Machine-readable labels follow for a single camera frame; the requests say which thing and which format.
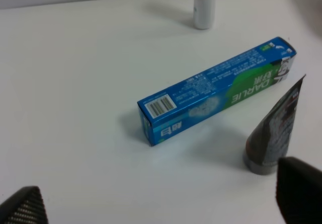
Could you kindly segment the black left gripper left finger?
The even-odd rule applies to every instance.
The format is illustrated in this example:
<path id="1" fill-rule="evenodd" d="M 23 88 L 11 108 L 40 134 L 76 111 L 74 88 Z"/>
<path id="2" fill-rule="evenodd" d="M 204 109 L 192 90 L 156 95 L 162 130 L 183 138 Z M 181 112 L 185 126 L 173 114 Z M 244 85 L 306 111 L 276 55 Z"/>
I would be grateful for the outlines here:
<path id="1" fill-rule="evenodd" d="M 1 223 L 46 223 L 48 217 L 38 186 L 19 189 L 1 204 Z"/>

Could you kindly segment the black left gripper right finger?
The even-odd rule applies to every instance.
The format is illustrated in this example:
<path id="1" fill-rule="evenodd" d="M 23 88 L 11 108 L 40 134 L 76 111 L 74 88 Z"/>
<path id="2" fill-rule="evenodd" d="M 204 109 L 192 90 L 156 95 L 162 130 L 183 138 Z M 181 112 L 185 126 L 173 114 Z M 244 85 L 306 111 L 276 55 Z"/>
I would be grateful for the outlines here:
<path id="1" fill-rule="evenodd" d="M 294 157 L 280 158 L 276 201 L 286 223 L 321 223 L 321 171 Z"/>

